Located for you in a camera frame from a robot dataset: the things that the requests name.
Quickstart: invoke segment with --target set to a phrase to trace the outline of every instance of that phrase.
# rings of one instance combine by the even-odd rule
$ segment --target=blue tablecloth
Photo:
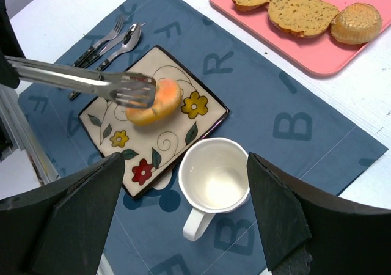
[[[108,71],[122,71],[151,47],[161,45],[230,108],[228,119],[212,136],[233,139],[332,194],[340,193],[387,150],[181,0],[125,1],[57,63],[73,63],[112,29],[120,12],[129,15],[126,25],[145,23],[143,37]],[[101,158],[77,118],[93,96],[81,95],[69,102],[68,94],[33,84],[19,100],[62,177]],[[173,191],[180,193],[180,200],[170,198]],[[132,200],[122,190],[104,250],[115,275],[257,275],[265,268],[251,201],[233,213],[217,215],[196,242],[182,235],[190,210],[176,169],[164,189],[153,189],[141,200]]]

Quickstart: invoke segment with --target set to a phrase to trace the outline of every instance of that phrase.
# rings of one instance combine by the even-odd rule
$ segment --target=tray rim
[[[256,39],[258,39],[259,41],[261,41],[262,43],[267,43],[267,45],[269,45],[271,47],[272,50],[276,51],[276,53],[283,57],[285,60],[287,60],[289,63],[294,63],[296,67],[298,67],[299,69],[301,70],[304,70],[306,71],[307,73],[310,73],[311,75],[315,75],[315,76],[319,76],[319,77],[322,77],[322,78],[325,78],[325,77],[330,77],[330,76],[333,76],[333,75],[336,75],[337,73],[339,73],[342,69],[344,69],[348,64],[350,64],[353,59],[359,55],[370,43],[372,43],[374,40],[362,45],[351,57],[349,57],[348,60],[344,61],[338,68],[336,69],[333,69],[332,71],[328,72],[328,73],[319,73],[317,71],[314,71],[310,68],[308,68],[307,66],[305,66],[304,64],[302,64],[301,62],[299,62],[298,60],[296,60],[295,58],[293,58],[292,56],[288,55],[287,52],[285,52],[283,49],[279,48],[278,46],[276,46],[273,42],[270,42],[267,38],[265,38],[264,36],[262,36],[260,33],[258,32],[255,32],[251,27],[249,27],[246,23],[243,23],[241,20],[239,19],[236,19],[235,17],[233,17],[231,14],[228,13],[228,11],[226,11],[224,8],[220,7],[216,2],[214,2],[214,0],[209,0],[209,3],[216,9],[218,10],[220,13],[222,13],[226,18],[228,18],[230,21],[234,22],[235,24],[237,24],[238,26],[240,26],[241,28],[243,28],[246,32],[248,32],[251,36],[255,37]],[[391,25],[391,20],[389,20],[387,22],[387,24],[384,25],[384,27],[382,28],[381,32],[379,35],[381,35],[389,26]]]
[[[124,71],[126,72],[127,70],[129,70],[130,68],[132,68],[136,63],[138,63],[142,58],[144,58],[144,56],[146,54],[148,54],[151,50],[153,49],[159,49],[160,51],[162,51],[167,57],[169,57],[171,60],[173,60],[176,64],[179,65],[179,67],[181,67],[193,80],[195,80],[197,82],[197,84],[199,84],[203,89],[205,89],[224,109],[225,109],[225,112],[222,116],[220,116],[220,118],[217,119],[217,121],[211,126],[209,127],[209,129],[206,130],[206,132],[204,132],[200,137],[198,137],[194,142],[193,144],[191,144],[185,151],[183,151],[180,155],[178,155],[176,157],[175,160],[173,160],[172,162],[169,163],[169,165],[167,165],[167,167],[162,170],[156,177],[154,180],[152,180],[145,188],[143,188],[142,190],[140,190],[136,195],[132,196],[131,193],[128,191],[128,189],[126,188],[126,186],[122,183],[122,188],[125,190],[125,192],[127,193],[127,195],[129,195],[132,199],[134,200],[137,200],[137,199],[140,199],[141,197],[143,197],[143,195],[149,191],[153,186],[155,186],[169,171],[172,171],[174,170],[175,166],[180,163],[180,161],[183,159],[185,153],[187,152],[187,150],[189,148],[191,148],[195,143],[197,143],[198,141],[202,140],[202,139],[205,139],[206,137],[208,137],[212,132],[214,132],[217,128],[220,127],[220,125],[222,124],[222,122],[229,116],[230,114],[230,110],[229,108],[227,107],[227,105],[224,104],[224,102],[215,94],[213,93],[198,77],[196,77],[190,70],[188,70],[178,59],[176,59],[173,55],[170,54],[170,52],[168,52],[166,49],[164,49],[163,47],[161,47],[160,45],[155,45],[153,47],[151,47],[140,59],[138,59],[137,61],[135,61],[133,64],[131,64],[129,67],[127,67]],[[91,143],[93,144],[93,146],[96,148],[97,152],[100,154],[100,156],[102,158],[105,158],[105,156],[103,155],[103,153],[101,152],[101,150],[97,147],[97,145],[94,143],[94,141],[92,140],[90,134],[88,133],[88,130],[86,128],[86,126],[84,125],[83,121],[81,120],[81,114],[83,114],[83,112],[90,106],[92,105],[93,102],[95,102],[95,100],[99,98],[99,97],[94,97],[91,101],[88,102],[87,105],[85,105],[84,108],[81,109],[81,111],[79,112],[78,114],[78,120],[81,124],[81,126],[83,127],[84,131],[86,132],[86,135],[88,136],[88,138],[90,139]]]

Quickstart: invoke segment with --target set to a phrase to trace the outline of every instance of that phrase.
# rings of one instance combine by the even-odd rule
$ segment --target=white mug
[[[236,210],[249,199],[247,152],[224,137],[203,139],[185,154],[179,186],[193,206],[183,236],[198,240],[216,213]]]

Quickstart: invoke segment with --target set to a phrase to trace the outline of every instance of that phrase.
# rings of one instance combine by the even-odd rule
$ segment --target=mug handle
[[[205,213],[196,208],[191,209],[188,220],[183,227],[183,236],[190,241],[198,240],[208,228],[214,213]]]

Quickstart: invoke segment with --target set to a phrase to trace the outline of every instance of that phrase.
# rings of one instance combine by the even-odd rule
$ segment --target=tongs
[[[156,81],[141,73],[105,73],[18,57],[6,58],[25,81],[95,94],[131,108],[149,108],[155,100]]]

